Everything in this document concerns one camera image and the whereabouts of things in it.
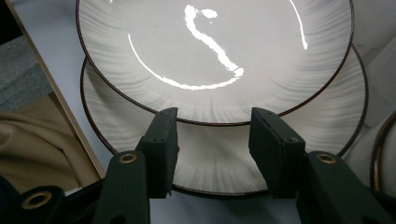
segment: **stacked plates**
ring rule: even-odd
[[[248,153],[251,107],[282,116],[307,151],[341,155],[360,130],[367,83],[351,15],[347,0],[79,0],[87,116],[117,153],[177,107],[176,188],[266,190]]]

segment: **cloth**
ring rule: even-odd
[[[19,193],[49,185],[68,191],[100,178],[53,93],[0,112],[0,175]]]

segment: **plate glaze pattern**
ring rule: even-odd
[[[78,0],[95,70],[148,111],[235,125],[250,108],[287,114],[332,80],[349,51],[348,0]]]
[[[134,149],[154,118],[112,90],[84,63],[82,100],[96,133],[113,153]],[[306,150],[343,153],[364,120],[364,70],[352,50],[340,74],[313,101],[282,117],[306,141]],[[215,195],[245,195],[267,187],[248,152],[249,126],[211,127],[178,122],[174,185]]]

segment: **metal rivet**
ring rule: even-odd
[[[318,160],[328,164],[335,164],[337,162],[337,160],[333,156],[324,153],[318,154],[317,158]]]
[[[135,154],[128,153],[128,154],[122,155],[119,158],[119,161],[120,161],[120,163],[129,163],[129,162],[135,161],[136,159],[137,159],[137,157]]]
[[[35,209],[46,204],[52,198],[52,193],[44,190],[30,195],[22,202],[22,208],[26,210]]]

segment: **plate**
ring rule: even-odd
[[[349,0],[77,0],[80,42],[106,83],[179,120],[237,125],[323,91],[352,38]]]
[[[346,155],[361,183],[396,198],[396,111],[364,134]]]
[[[95,132],[113,152],[134,149],[154,118],[118,95],[86,60],[81,96]],[[282,118],[306,141],[306,150],[343,154],[358,134],[367,104],[367,83],[352,50],[340,74],[310,103]],[[249,125],[217,127],[177,123],[176,189],[212,195],[267,190],[248,152]]]

